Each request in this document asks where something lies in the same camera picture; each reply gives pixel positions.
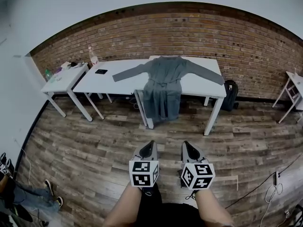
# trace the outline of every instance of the plastic bottle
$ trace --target plastic bottle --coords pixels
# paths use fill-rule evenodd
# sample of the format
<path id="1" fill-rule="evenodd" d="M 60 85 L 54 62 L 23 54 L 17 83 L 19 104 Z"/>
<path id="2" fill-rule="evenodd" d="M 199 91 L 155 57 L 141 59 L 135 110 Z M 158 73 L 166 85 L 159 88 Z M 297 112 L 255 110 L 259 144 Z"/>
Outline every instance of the plastic bottle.
<path id="1" fill-rule="evenodd" d="M 296 68 L 296 67 L 294 68 L 294 75 L 293 75 L 293 78 L 294 78 L 294 79 L 297 79 L 297 78 L 298 78 L 298 73 L 297 73 L 297 68 Z"/>
<path id="2" fill-rule="evenodd" d="M 93 49 L 91 48 L 91 46 L 89 47 L 89 58 L 90 61 L 92 63 L 92 65 L 97 65 L 98 64 L 98 57 L 96 56 L 96 54 L 94 53 Z"/>
<path id="3" fill-rule="evenodd" d="M 52 78 L 52 76 L 53 76 L 53 74 L 49 71 L 49 69 L 46 69 L 45 70 L 45 75 L 46 75 L 46 79 L 49 81 L 51 78 Z"/>

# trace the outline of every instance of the white cable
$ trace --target white cable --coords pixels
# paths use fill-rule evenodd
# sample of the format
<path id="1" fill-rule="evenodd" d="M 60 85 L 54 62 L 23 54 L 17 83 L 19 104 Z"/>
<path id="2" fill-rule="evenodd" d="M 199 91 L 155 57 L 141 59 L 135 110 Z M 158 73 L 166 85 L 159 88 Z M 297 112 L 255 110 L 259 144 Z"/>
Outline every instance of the white cable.
<path id="1" fill-rule="evenodd" d="M 16 139 L 14 139 L 14 141 L 17 143 L 17 145 L 18 145 L 18 147 L 21 149 L 21 150 L 23 150 L 22 149 L 22 147 L 19 145 L 19 143 L 18 143 L 18 141 L 16 140 Z M 32 171 L 32 164 L 30 164 L 30 161 L 29 161 L 29 159 L 27 158 L 27 153 L 23 150 L 23 152 L 24 152 L 24 154 L 25 154 L 25 159 L 28 161 L 28 163 L 29 163 L 29 175 L 28 175 L 28 185 L 30 185 L 30 181 L 29 181 L 29 179 L 30 179 L 30 173 L 31 173 L 31 171 Z"/>
<path id="2" fill-rule="evenodd" d="M 279 186 L 279 185 L 281 185 L 281 187 L 282 187 L 281 192 L 278 191 L 278 186 Z M 274 190 L 273 193 L 271 194 L 270 199 L 267 200 L 266 197 L 267 197 L 268 191 L 269 191 L 269 189 L 270 189 L 271 187 L 274 187 L 275 190 Z M 266 194 L 265 194 L 265 202 L 268 203 L 268 206 L 267 206 L 267 209 L 266 209 L 265 214 L 263 215 L 263 217 L 262 217 L 262 219 L 261 219 L 260 227 L 262 227 L 262 221 L 263 221 L 264 217 L 265 217 L 266 214 L 267 214 L 267 211 L 268 211 L 268 209 L 269 209 L 270 203 L 271 203 L 272 199 L 274 198 L 275 193 L 277 193 L 278 195 L 281 195 L 281 194 L 283 193 L 283 185 L 282 185 L 281 183 L 279 183 L 277 186 L 271 185 L 271 186 L 267 189 L 267 191 L 266 191 Z"/>
<path id="3" fill-rule="evenodd" d="M 35 211 L 35 210 L 37 210 L 37 209 L 33 209 L 33 210 L 31 210 L 31 208 L 29 207 L 29 210 L 30 210 L 31 212 L 33 212 L 33 211 Z"/>
<path id="4" fill-rule="evenodd" d="M 137 103 L 137 99 L 135 97 L 130 97 L 129 98 L 129 102 L 133 105 L 134 109 L 139 109 L 139 106 L 138 106 L 138 103 Z"/>

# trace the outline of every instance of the brick wall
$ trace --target brick wall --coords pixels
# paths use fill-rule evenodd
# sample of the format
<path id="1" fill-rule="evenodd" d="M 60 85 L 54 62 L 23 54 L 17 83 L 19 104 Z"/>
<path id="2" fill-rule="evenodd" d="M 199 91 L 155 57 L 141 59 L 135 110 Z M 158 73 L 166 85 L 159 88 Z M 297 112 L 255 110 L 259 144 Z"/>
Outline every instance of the brick wall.
<path id="1" fill-rule="evenodd" d="M 217 59 L 224 79 L 239 95 L 276 98 L 285 71 L 302 70 L 303 42 L 259 16 L 204 3 L 158 3 L 101 14 L 77 23 L 34 50 L 42 75 L 65 61 L 89 62 L 91 45 L 99 60 L 182 55 Z"/>

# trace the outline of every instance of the jeans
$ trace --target jeans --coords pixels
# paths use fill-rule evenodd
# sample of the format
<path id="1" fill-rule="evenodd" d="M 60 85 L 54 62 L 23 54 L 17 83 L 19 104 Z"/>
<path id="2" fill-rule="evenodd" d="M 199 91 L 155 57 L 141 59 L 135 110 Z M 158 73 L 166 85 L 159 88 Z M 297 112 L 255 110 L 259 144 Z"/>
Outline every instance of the jeans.
<path id="1" fill-rule="evenodd" d="M 16 184 L 14 194 L 14 204 L 30 207 L 31 210 L 39 209 L 52 213 L 59 211 L 59 203 L 53 201 L 49 188 L 33 188 L 18 183 Z"/>

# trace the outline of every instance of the table top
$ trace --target table top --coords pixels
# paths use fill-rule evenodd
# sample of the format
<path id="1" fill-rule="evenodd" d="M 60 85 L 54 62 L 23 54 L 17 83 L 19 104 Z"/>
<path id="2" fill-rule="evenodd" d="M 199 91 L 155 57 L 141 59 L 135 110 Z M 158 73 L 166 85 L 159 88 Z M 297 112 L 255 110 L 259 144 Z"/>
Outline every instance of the table top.
<path id="1" fill-rule="evenodd" d="M 157 57 L 158 56 L 151 56 L 149 60 Z M 221 74 L 216 60 L 198 57 L 182 58 L 190 60 L 193 63 Z M 99 62 L 89 70 L 89 72 L 82 78 L 82 80 L 77 84 L 73 91 L 130 95 L 134 92 L 134 90 L 143 90 L 148 80 L 148 74 L 146 72 L 118 82 L 114 82 L 112 76 L 124 70 L 136 67 L 139 64 L 145 64 L 149 60 L 146 59 Z M 108 71 L 104 75 L 96 74 L 95 72 L 98 69 L 104 69 Z M 182 86 L 182 94 L 212 97 L 226 96 L 224 85 L 216 84 L 195 74 L 190 73 L 185 75 L 181 79 L 180 83 Z"/>
<path id="2" fill-rule="evenodd" d="M 286 72 L 295 87 L 298 89 L 299 93 L 303 97 L 303 77 L 296 75 L 294 76 L 294 73 L 291 73 L 289 71 Z"/>
<path id="3" fill-rule="evenodd" d="M 118 82 L 114 82 L 113 75 L 140 64 L 145 64 L 145 60 L 122 60 L 122 61 L 103 61 L 93 66 L 89 72 L 81 79 L 77 86 L 73 89 L 74 92 L 82 93 L 109 93 L 109 94 L 125 94 L 131 95 L 136 90 L 136 86 L 142 83 L 146 84 L 148 75 L 142 78 L 138 75 L 132 78 L 127 78 Z M 98 69 L 107 70 L 105 74 L 96 74 Z"/>
<path id="4" fill-rule="evenodd" d="M 54 74 L 52 78 L 41 89 L 42 92 L 66 92 L 72 88 L 81 75 L 88 70 L 87 65 L 77 68 L 69 68 L 68 70 L 61 70 Z"/>

